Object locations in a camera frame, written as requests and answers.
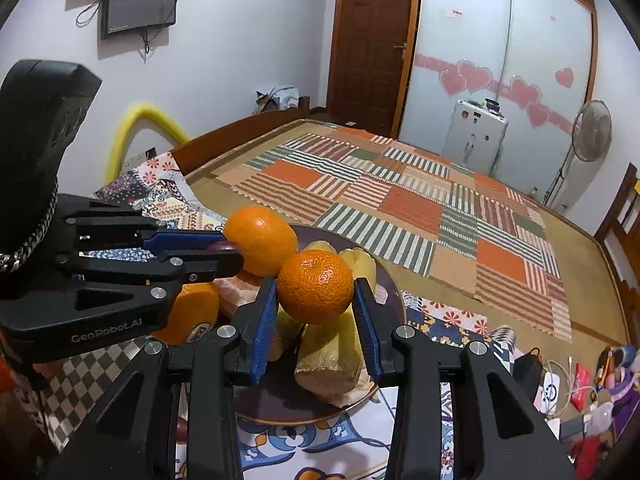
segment dark plate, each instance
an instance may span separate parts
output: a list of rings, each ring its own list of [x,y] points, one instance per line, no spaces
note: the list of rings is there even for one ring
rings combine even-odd
[[[359,247],[347,238],[318,227],[305,225],[292,225],[292,227],[298,236],[298,250],[316,240],[326,240],[338,252]],[[398,288],[380,264],[376,267],[376,282],[388,293],[385,305],[395,311],[399,321],[404,322],[404,304]],[[236,413],[239,416],[263,424],[296,426],[338,416],[358,404],[337,408],[318,400],[312,393],[299,386],[293,377],[296,353],[295,348],[289,349],[276,362],[269,363],[258,386],[236,390],[234,400]]]

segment fan head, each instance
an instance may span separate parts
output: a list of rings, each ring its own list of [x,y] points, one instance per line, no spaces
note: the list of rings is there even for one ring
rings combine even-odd
[[[602,101],[590,101],[578,112],[572,133],[575,155],[583,162],[598,160],[611,144],[611,114]]]

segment yellow tube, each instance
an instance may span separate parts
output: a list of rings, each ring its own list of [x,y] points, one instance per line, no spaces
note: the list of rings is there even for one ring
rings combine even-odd
[[[133,106],[129,109],[127,115],[125,115],[116,130],[116,138],[113,141],[109,161],[107,163],[105,184],[112,182],[120,174],[122,159],[124,158],[125,148],[127,141],[129,140],[129,133],[140,119],[149,119],[153,121],[175,141],[177,146],[191,140],[184,130],[178,126],[178,123],[151,103],[140,103]]]

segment white suitcase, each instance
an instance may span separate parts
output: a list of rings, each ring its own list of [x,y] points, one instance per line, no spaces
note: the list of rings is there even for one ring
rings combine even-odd
[[[500,158],[509,121],[474,101],[457,101],[442,156],[472,171],[491,176]]]

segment bed headboard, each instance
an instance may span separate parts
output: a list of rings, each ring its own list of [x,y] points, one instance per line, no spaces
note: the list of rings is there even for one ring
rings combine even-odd
[[[604,250],[605,257],[616,279],[630,343],[636,346],[636,348],[638,347],[638,338],[640,336],[640,294],[638,294],[636,290],[637,283],[629,285],[629,283],[619,275],[610,249],[605,244],[605,238],[609,233],[615,235],[634,272],[636,282],[640,282],[640,214],[636,217],[630,228],[625,227],[638,200],[637,183],[638,170],[633,164],[629,164],[628,168],[626,168],[625,176],[622,179],[620,189],[594,236]],[[631,203],[625,209],[623,219],[620,221],[620,214],[629,198],[631,198]]]
[[[309,97],[303,96],[298,100],[298,108],[265,112],[240,119],[190,140],[172,150],[172,155],[182,174],[187,176],[229,150],[257,139],[284,124],[308,117]]]

